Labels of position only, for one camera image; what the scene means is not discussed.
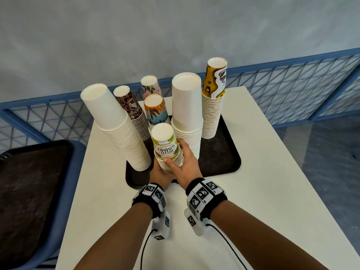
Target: gray wall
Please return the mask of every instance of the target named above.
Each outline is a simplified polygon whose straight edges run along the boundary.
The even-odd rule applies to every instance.
[[[360,47],[360,0],[1,0],[0,102]]]

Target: white table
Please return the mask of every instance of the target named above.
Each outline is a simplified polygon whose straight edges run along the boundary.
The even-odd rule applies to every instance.
[[[171,114],[171,97],[165,101]],[[222,115],[242,159],[237,172],[212,177],[228,198],[327,268],[360,269],[358,254],[245,87],[226,90]],[[125,163],[94,122],[57,270],[73,269],[129,209],[136,190],[125,182]],[[144,269],[240,268],[216,232],[202,237],[194,234],[184,217],[186,195],[180,186],[172,184],[166,196],[170,236],[164,241],[150,238]],[[134,269],[140,268],[139,262],[140,257]]]

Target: person's right arm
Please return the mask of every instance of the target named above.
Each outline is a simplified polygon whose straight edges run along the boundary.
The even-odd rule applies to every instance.
[[[202,177],[202,174],[189,145],[182,139],[178,139],[178,142],[184,152],[182,167],[178,167],[169,158],[164,162],[175,174],[179,185],[186,190],[189,183]],[[299,246],[228,200],[215,207],[210,218],[254,270],[327,270]]]

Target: hand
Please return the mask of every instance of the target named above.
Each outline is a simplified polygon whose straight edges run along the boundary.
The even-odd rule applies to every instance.
[[[150,172],[149,183],[157,183],[164,189],[164,191],[166,191],[173,179],[175,179],[175,175],[172,172],[163,172],[159,162],[157,161],[156,157],[154,157],[154,167]]]
[[[177,166],[170,158],[164,158],[164,163],[171,168],[179,185],[186,190],[190,182],[196,178],[202,177],[202,174],[199,168],[198,160],[189,148],[189,145],[182,138],[178,138],[178,143],[184,153],[182,166]]]

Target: black tray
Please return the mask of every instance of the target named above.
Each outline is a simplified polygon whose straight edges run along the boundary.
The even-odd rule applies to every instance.
[[[60,140],[0,154],[0,269],[23,265],[47,239],[72,152]]]
[[[139,188],[149,182],[153,168],[154,147],[151,138],[144,141],[152,158],[150,167],[145,171],[134,170],[126,162],[125,179],[132,188]],[[235,172],[240,168],[241,158],[226,127],[223,116],[220,116],[216,135],[212,139],[201,138],[199,167],[204,177]]]

